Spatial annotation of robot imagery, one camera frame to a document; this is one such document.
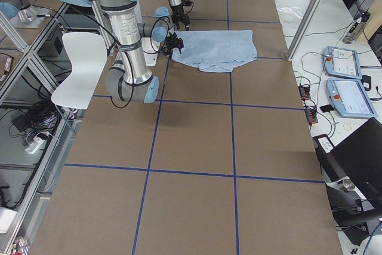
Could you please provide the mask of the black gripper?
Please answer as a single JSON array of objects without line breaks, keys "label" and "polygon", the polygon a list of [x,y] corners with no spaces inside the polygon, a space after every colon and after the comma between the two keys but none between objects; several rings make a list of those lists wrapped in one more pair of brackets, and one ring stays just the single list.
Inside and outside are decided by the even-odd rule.
[{"label": "black gripper", "polygon": [[178,49],[178,52],[181,54],[181,49],[184,47],[183,40],[178,38],[176,33],[169,33],[165,38],[163,45],[163,54],[165,56],[171,57],[173,49]]},{"label": "black gripper", "polygon": [[176,26],[177,30],[180,29],[180,23],[184,24],[185,29],[189,30],[190,19],[187,13],[184,12],[184,6],[191,6],[192,4],[180,4],[172,6],[172,23]]}]

